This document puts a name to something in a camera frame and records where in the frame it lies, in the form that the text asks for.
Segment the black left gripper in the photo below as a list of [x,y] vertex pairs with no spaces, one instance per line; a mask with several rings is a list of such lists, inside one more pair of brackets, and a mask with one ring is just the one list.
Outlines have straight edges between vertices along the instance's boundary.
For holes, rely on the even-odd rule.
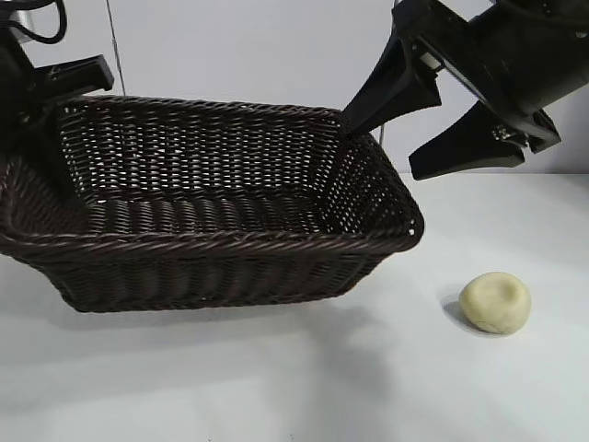
[[[97,90],[109,91],[114,76],[102,55],[34,66],[22,48],[1,47],[1,113],[17,117],[16,150],[45,152],[49,175],[63,200],[75,186],[61,144],[59,107],[53,105]],[[48,105],[45,111],[36,111]]]

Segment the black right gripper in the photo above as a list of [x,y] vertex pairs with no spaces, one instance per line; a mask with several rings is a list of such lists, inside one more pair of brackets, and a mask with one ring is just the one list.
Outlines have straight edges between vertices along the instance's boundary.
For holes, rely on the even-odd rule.
[[465,20],[441,1],[401,1],[392,17],[395,31],[342,111],[346,135],[442,104],[421,50],[478,101],[409,156],[415,180],[514,168],[525,162],[521,147],[537,153],[560,142],[545,108],[588,83],[587,2],[495,1]]

